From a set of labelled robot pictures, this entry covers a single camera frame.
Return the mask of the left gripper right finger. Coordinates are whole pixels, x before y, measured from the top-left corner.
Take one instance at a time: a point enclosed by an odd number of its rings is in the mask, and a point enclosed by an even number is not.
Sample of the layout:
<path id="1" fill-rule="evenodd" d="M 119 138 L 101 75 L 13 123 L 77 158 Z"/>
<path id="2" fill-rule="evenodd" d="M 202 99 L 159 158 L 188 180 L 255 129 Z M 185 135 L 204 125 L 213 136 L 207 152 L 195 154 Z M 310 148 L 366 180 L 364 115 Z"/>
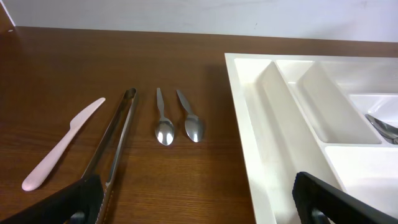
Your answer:
<path id="1" fill-rule="evenodd" d="M 387 215 L 309 174 L 295 176 L 292 196 L 302 223 L 397 224 Z"/>

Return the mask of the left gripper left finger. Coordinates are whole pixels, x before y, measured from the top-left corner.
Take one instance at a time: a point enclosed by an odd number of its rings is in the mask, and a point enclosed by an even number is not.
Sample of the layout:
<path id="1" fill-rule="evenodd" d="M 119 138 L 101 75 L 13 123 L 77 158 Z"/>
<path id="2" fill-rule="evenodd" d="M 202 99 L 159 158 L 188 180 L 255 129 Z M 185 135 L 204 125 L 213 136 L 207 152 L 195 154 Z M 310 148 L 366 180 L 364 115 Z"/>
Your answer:
<path id="1" fill-rule="evenodd" d="M 96 223 L 103 197 L 100 177 L 90 175 L 1 223 Z"/>

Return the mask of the large metal spoon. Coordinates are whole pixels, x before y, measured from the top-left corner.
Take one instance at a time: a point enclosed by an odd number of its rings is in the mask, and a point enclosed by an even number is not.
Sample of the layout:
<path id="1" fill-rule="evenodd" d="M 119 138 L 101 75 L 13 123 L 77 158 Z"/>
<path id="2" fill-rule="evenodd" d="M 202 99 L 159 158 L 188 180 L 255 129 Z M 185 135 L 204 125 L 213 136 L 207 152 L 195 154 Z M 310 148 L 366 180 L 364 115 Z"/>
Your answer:
<path id="1" fill-rule="evenodd" d="M 387 124 L 387 123 L 371 116 L 370 114 L 366 114 L 365 117 L 376 128 L 377 131 L 383 129 L 383 130 L 387 130 L 392 133 L 395 133 L 397 135 L 397 128 L 391 126 L 390 124 Z"/>
<path id="2" fill-rule="evenodd" d="M 386 139 L 389 139 L 391 141 L 391 143 L 393 144 L 397 144 L 397 135 L 395 133 L 392 133 L 390 131 L 387 130 L 379 130 L 378 131 L 383 137 L 385 137 Z"/>

